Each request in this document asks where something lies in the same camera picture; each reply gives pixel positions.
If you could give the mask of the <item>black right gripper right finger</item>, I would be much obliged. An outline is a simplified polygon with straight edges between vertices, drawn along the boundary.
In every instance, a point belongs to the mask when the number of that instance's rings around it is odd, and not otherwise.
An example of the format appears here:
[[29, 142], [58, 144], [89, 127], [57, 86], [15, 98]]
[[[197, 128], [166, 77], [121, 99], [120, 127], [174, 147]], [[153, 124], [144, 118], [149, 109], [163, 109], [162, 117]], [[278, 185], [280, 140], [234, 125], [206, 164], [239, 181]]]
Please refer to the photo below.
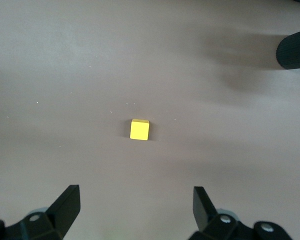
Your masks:
[[219, 213], [202, 186], [193, 188], [193, 215], [198, 231], [191, 240], [290, 240], [291, 236], [278, 224], [257, 221], [252, 228], [229, 213]]

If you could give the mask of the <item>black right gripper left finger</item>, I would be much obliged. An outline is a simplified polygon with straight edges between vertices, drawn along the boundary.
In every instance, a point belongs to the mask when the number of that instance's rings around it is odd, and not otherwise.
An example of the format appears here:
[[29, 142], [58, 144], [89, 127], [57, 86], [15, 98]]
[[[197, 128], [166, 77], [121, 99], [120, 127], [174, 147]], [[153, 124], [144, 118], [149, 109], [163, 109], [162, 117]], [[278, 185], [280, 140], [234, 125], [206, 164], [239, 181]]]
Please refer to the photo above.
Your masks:
[[32, 211], [10, 226], [0, 219], [0, 240], [63, 240], [80, 210], [80, 186], [69, 185], [46, 210]]

